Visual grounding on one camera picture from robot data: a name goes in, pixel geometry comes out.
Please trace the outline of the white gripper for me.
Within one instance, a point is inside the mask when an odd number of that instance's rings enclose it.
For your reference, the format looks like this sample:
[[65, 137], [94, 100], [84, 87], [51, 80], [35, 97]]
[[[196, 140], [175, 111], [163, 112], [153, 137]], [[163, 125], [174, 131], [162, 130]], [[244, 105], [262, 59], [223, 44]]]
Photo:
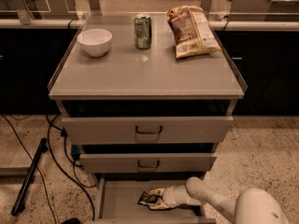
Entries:
[[166, 210], [186, 204], [190, 206], [199, 206], [200, 202], [192, 198], [184, 185], [171, 186], [166, 188], [157, 188], [149, 192], [149, 195], [163, 197], [149, 206], [150, 210]]

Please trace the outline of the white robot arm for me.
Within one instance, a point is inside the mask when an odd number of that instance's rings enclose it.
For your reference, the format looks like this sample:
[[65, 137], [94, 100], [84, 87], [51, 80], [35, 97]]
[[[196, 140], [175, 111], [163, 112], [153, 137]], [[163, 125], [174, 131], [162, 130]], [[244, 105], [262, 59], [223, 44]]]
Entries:
[[290, 224], [278, 202], [263, 189], [245, 189], [232, 200], [209, 188], [202, 179], [190, 177], [184, 185], [154, 189], [149, 194], [157, 197], [149, 205], [151, 210], [206, 202], [231, 224]]

